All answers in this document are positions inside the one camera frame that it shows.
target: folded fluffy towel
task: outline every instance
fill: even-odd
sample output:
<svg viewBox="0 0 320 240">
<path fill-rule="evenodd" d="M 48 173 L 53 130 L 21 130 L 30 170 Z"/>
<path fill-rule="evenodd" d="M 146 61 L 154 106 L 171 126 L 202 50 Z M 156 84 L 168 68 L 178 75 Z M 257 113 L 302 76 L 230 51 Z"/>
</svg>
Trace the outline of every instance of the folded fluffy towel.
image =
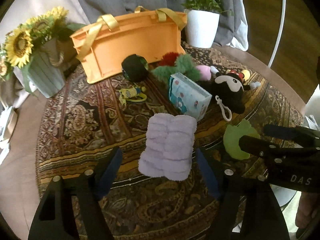
<svg viewBox="0 0 320 240">
<path fill-rule="evenodd" d="M 150 177 L 185 180 L 191 170 L 196 119 L 159 113 L 149 119 L 139 171 Z"/>
</svg>

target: gray wooden planter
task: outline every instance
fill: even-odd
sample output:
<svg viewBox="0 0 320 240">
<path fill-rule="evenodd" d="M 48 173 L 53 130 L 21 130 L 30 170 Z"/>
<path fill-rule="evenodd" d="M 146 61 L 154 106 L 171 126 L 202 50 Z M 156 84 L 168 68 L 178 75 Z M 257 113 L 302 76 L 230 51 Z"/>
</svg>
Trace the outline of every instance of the gray wooden planter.
<svg viewBox="0 0 320 240">
<path fill-rule="evenodd" d="M 46 98 L 54 96 L 65 85 L 62 70 L 58 66 L 52 65 L 53 61 L 59 61 L 56 40 L 48 41 L 42 46 L 41 50 L 34 51 L 32 55 L 34 59 L 29 68 L 29 80 Z"/>
</svg>

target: red plush toy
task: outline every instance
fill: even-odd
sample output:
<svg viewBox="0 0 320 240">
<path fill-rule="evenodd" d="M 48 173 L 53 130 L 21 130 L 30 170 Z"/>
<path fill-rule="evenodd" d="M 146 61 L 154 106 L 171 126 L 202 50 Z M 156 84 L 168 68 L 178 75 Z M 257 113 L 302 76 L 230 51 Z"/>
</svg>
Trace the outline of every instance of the red plush toy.
<svg viewBox="0 0 320 240">
<path fill-rule="evenodd" d="M 159 62 L 159 66 L 171 66 L 174 67 L 174 62 L 176 61 L 179 53 L 176 52 L 168 52 L 163 55 L 162 59 Z"/>
</svg>

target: white cable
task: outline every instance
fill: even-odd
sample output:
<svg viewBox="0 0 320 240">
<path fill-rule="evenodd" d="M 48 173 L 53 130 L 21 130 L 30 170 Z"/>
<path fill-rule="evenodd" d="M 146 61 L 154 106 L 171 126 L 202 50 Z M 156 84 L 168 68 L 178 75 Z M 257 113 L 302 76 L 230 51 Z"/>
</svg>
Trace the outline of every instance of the white cable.
<svg viewBox="0 0 320 240">
<path fill-rule="evenodd" d="M 230 122 L 231 119 L 232 119 L 232 113 L 230 111 L 230 109 L 228 107 L 226 107 L 223 103 L 222 103 L 222 100 L 219 98 L 219 96 L 216 96 L 216 101 L 217 101 L 217 105 L 220 106 L 221 108 L 221 112 L 222 112 L 222 116 L 223 116 L 223 119 L 226 120 L 227 122 Z M 226 113 L 225 113 L 225 110 L 226 109 L 229 113 L 229 118 L 226 117 Z"/>
<path fill-rule="evenodd" d="M 275 44 L 275 48 L 273 49 L 272 55 L 271 55 L 271 59 L 269 61 L 268 67 L 271 67 L 272 62 L 276 56 L 277 50 L 278 50 L 278 46 L 279 46 L 279 42 L 281 39 L 281 34 L 282 34 L 282 29 L 283 29 L 283 24 L 284 24 L 284 14 L 285 14 L 285 0 L 282 0 L 282 12 L 281 12 L 281 20 L 280 20 L 280 26 L 279 26 L 279 32 L 278 32 L 278 37 L 276 40 L 276 44 Z"/>
</svg>

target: green plush object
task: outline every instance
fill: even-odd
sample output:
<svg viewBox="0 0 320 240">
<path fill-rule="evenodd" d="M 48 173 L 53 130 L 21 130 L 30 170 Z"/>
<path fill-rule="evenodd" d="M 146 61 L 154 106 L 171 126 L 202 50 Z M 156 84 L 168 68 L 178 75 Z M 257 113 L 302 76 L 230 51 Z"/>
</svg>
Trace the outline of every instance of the green plush object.
<svg viewBox="0 0 320 240">
<path fill-rule="evenodd" d="M 169 84 L 169 78 L 172 74 L 181 73 L 194 82 L 197 82 L 201 78 L 201 73 L 196 69 L 195 64 L 192 61 L 192 57 L 189 54 L 180 55 L 175 61 L 175 66 L 159 66 L 151 71 L 152 74 L 161 82 Z"/>
<path fill-rule="evenodd" d="M 228 124 L 223 135 L 223 145 L 226 152 L 234 159 L 244 160 L 250 157 L 249 153 L 242 151 L 239 147 L 239 139 L 244 135 L 260 138 L 255 128 L 246 119 L 242 119 L 238 126 Z"/>
</svg>

